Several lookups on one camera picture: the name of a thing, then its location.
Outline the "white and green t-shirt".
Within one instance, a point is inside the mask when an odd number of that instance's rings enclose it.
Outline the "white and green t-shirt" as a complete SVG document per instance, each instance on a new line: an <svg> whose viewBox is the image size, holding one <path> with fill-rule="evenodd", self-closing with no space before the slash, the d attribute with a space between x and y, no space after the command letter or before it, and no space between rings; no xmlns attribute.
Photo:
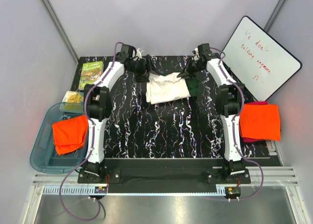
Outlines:
<svg viewBox="0 0 313 224"><path fill-rule="evenodd" d="M178 72L165 76L150 74L146 85L146 101L159 104L197 96L199 80L177 76Z"/></svg>

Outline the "magenta t-shirt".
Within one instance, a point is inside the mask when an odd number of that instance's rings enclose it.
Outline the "magenta t-shirt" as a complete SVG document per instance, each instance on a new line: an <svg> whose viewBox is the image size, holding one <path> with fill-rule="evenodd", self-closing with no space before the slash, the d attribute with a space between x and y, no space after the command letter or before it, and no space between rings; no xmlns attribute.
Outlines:
<svg viewBox="0 0 313 224"><path fill-rule="evenodd" d="M255 102L249 102L246 104L248 104L248 105L267 105L268 101L255 101ZM243 139L243 142L245 142L245 143L253 143L253 142L262 141L262 139L255 139L255 138L249 138L249 137L243 137L243 136L242 136L242 139Z"/></svg>

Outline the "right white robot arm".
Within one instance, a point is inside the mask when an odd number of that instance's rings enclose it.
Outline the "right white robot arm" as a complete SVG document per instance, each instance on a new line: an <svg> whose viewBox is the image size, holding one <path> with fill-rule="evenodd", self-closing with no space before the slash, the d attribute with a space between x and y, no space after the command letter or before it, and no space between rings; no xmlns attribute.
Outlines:
<svg viewBox="0 0 313 224"><path fill-rule="evenodd" d="M224 164L222 177L233 183L245 172L240 144L239 119L244 103L244 85L237 83L227 72L222 57L208 43L198 45L187 59L178 78L190 79L194 73L207 70L218 85L215 108L224 129Z"/></svg>

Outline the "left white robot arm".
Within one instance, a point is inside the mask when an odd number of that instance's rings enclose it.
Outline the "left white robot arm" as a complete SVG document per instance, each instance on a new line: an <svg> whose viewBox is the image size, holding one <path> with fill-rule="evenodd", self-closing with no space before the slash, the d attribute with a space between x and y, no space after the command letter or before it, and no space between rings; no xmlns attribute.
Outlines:
<svg viewBox="0 0 313 224"><path fill-rule="evenodd" d="M121 50L115 52L103 74L92 84L84 87L84 114L88 119L88 150L82 164L82 177L100 183L106 178L104 133L106 123L112 113L111 90L118 79L129 71L140 83L149 82L149 74L155 71L149 54L143 55L140 49L121 44Z"/></svg>

